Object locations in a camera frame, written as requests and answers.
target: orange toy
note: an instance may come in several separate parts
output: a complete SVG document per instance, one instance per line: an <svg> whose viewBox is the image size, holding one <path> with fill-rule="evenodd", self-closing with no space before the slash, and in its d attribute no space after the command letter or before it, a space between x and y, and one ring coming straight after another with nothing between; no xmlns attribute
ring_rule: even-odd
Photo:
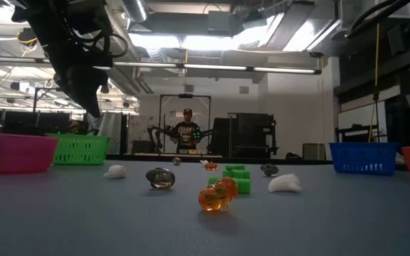
<svg viewBox="0 0 410 256"><path fill-rule="evenodd" d="M207 171L218 171L218 165L213 164L213 163L206 164L205 165L205 170L207 170Z"/></svg>
<svg viewBox="0 0 410 256"><path fill-rule="evenodd" d="M202 189L199 192L199 204L202 209L227 210L228 204L238 195L238 188L232 178L224 177L214 185Z"/></svg>

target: silver ball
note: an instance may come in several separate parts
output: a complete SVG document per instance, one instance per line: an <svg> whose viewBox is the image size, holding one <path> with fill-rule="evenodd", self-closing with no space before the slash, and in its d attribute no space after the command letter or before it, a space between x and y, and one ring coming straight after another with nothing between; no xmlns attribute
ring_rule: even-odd
<svg viewBox="0 0 410 256"><path fill-rule="evenodd" d="M182 160L179 159L178 157L175 157L172 162L174 163L174 165L178 166L180 164L182 164Z"/></svg>

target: cap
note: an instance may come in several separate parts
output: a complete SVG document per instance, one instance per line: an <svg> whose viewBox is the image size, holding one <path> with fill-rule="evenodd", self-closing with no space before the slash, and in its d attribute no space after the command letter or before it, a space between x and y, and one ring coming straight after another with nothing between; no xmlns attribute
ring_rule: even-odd
<svg viewBox="0 0 410 256"><path fill-rule="evenodd" d="M184 109L183 114L192 114L192 110L190 108Z"/></svg>

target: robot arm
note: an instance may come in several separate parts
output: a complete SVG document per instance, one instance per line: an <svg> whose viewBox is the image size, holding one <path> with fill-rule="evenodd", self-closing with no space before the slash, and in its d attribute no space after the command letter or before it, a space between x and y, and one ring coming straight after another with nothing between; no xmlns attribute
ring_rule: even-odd
<svg viewBox="0 0 410 256"><path fill-rule="evenodd" d="M154 137L153 137L153 130L156 130L155 135L156 135L156 140L157 142L154 141ZM166 129L162 129L156 126L150 126L147 128L148 131L148 135L149 135L149 140L151 141L152 147L154 148L153 152L155 153L161 153L160 149L162 149L162 143L161 143L161 138L160 138L160 134L166 134L167 136L169 136L170 138L174 138L174 139L178 139L179 138L179 134L173 129L173 127L167 125ZM193 133L193 138L196 140L200 140L203 139L204 137L210 136L214 133L214 131L212 129L205 131L205 132L201 132L200 130L196 130Z"/></svg>
<svg viewBox="0 0 410 256"><path fill-rule="evenodd" d="M15 6L14 22L28 21L46 57L55 70L54 80L65 94L77 102L92 116L100 111L96 91L106 86L108 75L95 67L111 68L112 58L127 52L110 52L110 37L120 36L112 32L110 20L105 13L103 0L18 0L24 7ZM79 34L100 31L91 39ZM96 46L103 39L102 49Z"/></svg>

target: pink basket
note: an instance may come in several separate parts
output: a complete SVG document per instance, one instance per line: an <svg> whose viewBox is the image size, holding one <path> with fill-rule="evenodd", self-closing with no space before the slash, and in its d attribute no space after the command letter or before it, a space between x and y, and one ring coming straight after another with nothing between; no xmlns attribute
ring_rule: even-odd
<svg viewBox="0 0 410 256"><path fill-rule="evenodd" d="M58 139L0 134L0 174L29 174L48 170Z"/></svg>

